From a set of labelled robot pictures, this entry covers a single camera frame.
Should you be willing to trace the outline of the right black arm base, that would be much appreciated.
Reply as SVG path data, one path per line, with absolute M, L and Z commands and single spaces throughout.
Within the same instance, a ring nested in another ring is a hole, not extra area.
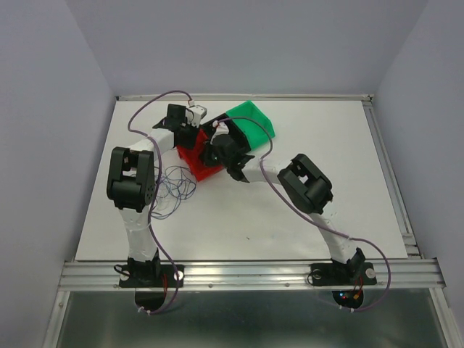
M 364 301 L 364 287 L 377 284 L 376 272 L 371 262 L 364 262 L 353 274 L 344 265 L 336 263 L 314 263 L 306 276 L 309 285 L 315 287 L 339 287 L 332 291 L 332 297 L 342 309 L 361 309 Z

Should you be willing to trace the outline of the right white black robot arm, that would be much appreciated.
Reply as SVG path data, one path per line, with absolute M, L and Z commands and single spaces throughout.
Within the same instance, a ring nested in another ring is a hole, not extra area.
M 320 231 L 331 258 L 330 277 L 342 283 L 362 277 L 363 251 L 348 235 L 335 229 L 327 210 L 334 197 L 327 176 L 305 154 L 283 164 L 265 161 L 269 154 L 260 158 L 247 154 L 238 141 L 223 134 L 207 141 L 199 158 L 207 167 L 222 165 L 235 181 L 267 183 L 291 210 Z

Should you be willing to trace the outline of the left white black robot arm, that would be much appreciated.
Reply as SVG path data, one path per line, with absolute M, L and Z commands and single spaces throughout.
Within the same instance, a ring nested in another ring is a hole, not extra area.
M 118 209 L 128 237 L 125 265 L 115 266 L 121 287 L 155 287 L 167 283 L 159 247 L 151 232 L 150 209 L 161 181 L 162 155 L 177 146 L 193 149 L 207 109 L 190 101 L 169 104 L 167 114 L 149 133 L 130 128 L 144 138 L 111 153 L 107 196 Z

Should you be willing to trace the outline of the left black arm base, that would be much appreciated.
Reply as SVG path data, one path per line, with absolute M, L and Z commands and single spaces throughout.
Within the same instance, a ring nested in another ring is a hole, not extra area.
M 135 262 L 113 266 L 119 275 L 118 286 L 122 289 L 133 289 L 134 302 L 140 312 L 153 315 L 166 310 L 169 290 L 175 291 L 183 287 L 184 265 L 163 265 L 159 261 Z

